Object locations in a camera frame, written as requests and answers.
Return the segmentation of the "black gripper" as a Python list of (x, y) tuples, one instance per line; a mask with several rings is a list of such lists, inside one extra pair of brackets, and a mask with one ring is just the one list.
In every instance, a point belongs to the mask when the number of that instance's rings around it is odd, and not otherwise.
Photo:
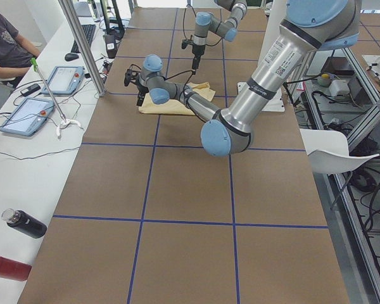
[(192, 53), (194, 55), (192, 62), (192, 69), (197, 70), (200, 64), (200, 58), (205, 53), (206, 41), (205, 38), (190, 37), (189, 39), (183, 39), (181, 42), (181, 48), (185, 49), (187, 46), (192, 47)]
[(142, 106), (145, 95), (149, 92), (148, 88), (144, 85), (144, 81), (141, 78), (141, 68), (136, 64), (131, 64), (125, 72), (124, 86), (134, 84), (137, 87), (137, 106)]

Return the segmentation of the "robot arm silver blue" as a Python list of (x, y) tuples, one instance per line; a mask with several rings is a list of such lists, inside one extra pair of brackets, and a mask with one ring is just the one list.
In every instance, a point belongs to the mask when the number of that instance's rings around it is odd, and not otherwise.
[(248, 5), (243, 0), (233, 1), (215, 1), (215, 4), (231, 12), (227, 20), (221, 21), (211, 12), (197, 12), (195, 18), (194, 34), (189, 39), (182, 40), (181, 48), (192, 46), (194, 56), (192, 69), (196, 71), (199, 68), (201, 57), (205, 53), (207, 46), (208, 33), (212, 32), (225, 41), (232, 42), (237, 35), (238, 25), (246, 16)]
[(228, 108), (218, 108), (187, 84), (169, 82), (155, 54), (139, 71), (128, 68), (124, 85), (137, 86), (138, 106), (148, 94), (156, 105), (175, 99), (191, 110), (205, 123), (201, 143), (208, 154), (243, 152), (253, 142), (254, 119), (307, 53), (347, 48), (358, 40), (361, 1), (286, 1), (285, 7), (279, 36)]

